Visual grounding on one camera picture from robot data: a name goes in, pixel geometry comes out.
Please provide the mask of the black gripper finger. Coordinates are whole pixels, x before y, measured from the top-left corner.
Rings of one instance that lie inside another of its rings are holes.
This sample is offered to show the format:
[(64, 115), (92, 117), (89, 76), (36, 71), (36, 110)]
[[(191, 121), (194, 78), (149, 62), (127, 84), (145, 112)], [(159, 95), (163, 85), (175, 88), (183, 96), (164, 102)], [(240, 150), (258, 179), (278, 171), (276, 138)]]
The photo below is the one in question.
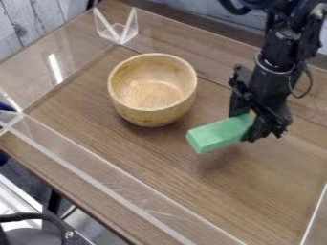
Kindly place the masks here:
[(275, 137), (279, 138), (283, 135), (284, 129), (286, 124), (279, 120), (267, 115), (256, 116), (242, 140), (254, 143), (256, 140), (266, 138), (270, 134), (274, 134)]
[(228, 116), (236, 117), (243, 114), (248, 114), (250, 111), (251, 111), (250, 103), (236, 92), (232, 92), (230, 98)]

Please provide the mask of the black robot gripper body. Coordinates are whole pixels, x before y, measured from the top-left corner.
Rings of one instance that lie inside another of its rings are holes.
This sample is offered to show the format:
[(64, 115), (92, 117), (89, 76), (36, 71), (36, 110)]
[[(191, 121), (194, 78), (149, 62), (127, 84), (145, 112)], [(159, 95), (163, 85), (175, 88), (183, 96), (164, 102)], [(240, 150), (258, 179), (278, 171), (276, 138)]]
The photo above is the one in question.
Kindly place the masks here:
[(286, 132), (292, 124), (292, 116), (286, 101), (290, 95), (286, 76), (270, 73), (259, 67), (251, 70), (236, 64), (228, 84), (232, 92), (236, 92), (250, 103), (255, 116), (267, 115), (283, 122)]

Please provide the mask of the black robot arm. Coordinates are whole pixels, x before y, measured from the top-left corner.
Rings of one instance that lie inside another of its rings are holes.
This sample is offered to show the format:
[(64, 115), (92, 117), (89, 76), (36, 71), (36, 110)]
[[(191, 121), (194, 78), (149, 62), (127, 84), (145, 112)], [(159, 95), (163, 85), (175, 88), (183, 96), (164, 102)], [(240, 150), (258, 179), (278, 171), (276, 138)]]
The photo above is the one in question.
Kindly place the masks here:
[(226, 10), (244, 15), (264, 11), (264, 42), (255, 55), (255, 66), (234, 67), (228, 115), (255, 113), (243, 140), (280, 137), (292, 124), (287, 99), (303, 98), (295, 87), (300, 76), (310, 76), (307, 61), (322, 47), (320, 31), (327, 18), (327, 0), (218, 0)]

